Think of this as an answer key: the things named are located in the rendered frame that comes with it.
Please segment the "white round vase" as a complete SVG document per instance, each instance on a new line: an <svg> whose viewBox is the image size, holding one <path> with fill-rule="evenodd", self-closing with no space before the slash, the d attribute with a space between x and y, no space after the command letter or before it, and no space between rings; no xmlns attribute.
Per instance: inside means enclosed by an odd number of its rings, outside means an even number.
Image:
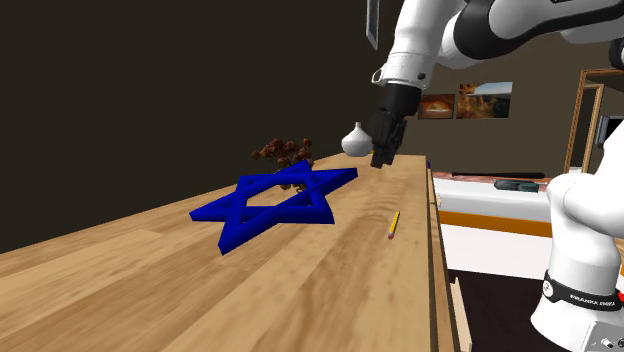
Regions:
<svg viewBox="0 0 624 352"><path fill-rule="evenodd" d="M362 124L356 122L353 130L341 140L341 147L349 157L365 157L373 149L373 140L363 130Z"/></svg>

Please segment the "brown dried flower plant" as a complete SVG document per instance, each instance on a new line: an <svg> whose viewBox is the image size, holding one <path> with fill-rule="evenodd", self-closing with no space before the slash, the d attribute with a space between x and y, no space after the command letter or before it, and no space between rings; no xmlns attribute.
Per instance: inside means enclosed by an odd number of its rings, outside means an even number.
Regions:
<svg viewBox="0 0 624 352"><path fill-rule="evenodd" d="M261 150L254 150L251 153L253 160L257 161L260 158L264 158L274 163L278 170L289 168L290 166L297 164L301 161L306 161L310 167L314 165L314 161L311 158L310 147L312 143L309 139L305 138L303 144L299 146L294 141L284 142L279 138L273 139L270 143L266 144Z"/></svg>

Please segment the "white bed with orange stripe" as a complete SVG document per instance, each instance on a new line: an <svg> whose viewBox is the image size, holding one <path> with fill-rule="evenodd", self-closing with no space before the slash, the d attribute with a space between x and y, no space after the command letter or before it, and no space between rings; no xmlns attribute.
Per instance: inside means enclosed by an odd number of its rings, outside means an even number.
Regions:
<svg viewBox="0 0 624 352"><path fill-rule="evenodd" d="M624 190L566 173L542 191L500 190L493 181L433 176L451 269L554 280L590 291L617 284Z"/></svg>

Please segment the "light wooden desk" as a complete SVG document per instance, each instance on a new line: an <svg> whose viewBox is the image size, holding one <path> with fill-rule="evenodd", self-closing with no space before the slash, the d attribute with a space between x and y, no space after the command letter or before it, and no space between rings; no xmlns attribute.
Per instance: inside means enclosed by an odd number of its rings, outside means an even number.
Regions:
<svg viewBox="0 0 624 352"><path fill-rule="evenodd" d="M229 254L189 216L219 191L1 254L0 352L460 352L425 158L318 167L358 170L333 224Z"/></svg>

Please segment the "orange wall picture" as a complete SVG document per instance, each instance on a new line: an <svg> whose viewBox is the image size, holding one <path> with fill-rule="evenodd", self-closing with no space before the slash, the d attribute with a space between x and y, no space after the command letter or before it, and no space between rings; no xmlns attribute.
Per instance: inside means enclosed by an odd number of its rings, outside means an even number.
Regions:
<svg viewBox="0 0 624 352"><path fill-rule="evenodd" d="M419 119L452 119L454 117L455 95L432 94L421 97Z"/></svg>

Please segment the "canyon landscape wall picture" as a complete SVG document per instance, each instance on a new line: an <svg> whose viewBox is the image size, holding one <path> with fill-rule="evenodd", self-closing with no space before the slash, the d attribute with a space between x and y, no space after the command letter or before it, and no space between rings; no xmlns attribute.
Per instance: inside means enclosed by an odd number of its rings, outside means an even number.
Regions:
<svg viewBox="0 0 624 352"><path fill-rule="evenodd" d="M460 84L457 119L505 119L509 117L512 82Z"/></svg>

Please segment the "grey framed wall picture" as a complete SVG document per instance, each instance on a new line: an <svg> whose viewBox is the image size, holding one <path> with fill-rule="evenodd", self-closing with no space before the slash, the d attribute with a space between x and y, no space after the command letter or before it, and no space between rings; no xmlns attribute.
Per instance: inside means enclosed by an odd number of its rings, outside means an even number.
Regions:
<svg viewBox="0 0 624 352"><path fill-rule="evenodd" d="M366 0L366 37L374 50L378 49L380 0Z"/></svg>

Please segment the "wooden shelf frame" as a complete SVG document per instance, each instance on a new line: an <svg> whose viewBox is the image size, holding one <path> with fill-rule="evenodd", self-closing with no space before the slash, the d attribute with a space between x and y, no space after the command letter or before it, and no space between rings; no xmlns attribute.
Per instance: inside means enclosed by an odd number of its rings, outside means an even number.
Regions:
<svg viewBox="0 0 624 352"><path fill-rule="evenodd" d="M591 69L580 75L565 172L595 173L603 157L609 118L624 119L624 70Z"/></svg>

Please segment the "blue star-shaped frame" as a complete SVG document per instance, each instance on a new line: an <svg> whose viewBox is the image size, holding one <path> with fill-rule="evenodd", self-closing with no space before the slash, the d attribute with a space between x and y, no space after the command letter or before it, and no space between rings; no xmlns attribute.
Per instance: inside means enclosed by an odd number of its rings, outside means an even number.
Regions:
<svg viewBox="0 0 624 352"><path fill-rule="evenodd" d="M245 175L235 191L189 213L196 222L224 224L218 248L225 255L280 223L333 224L326 196L358 177L355 168L314 170L307 161L271 174ZM248 200L282 184L305 189L272 206L250 206Z"/></svg>

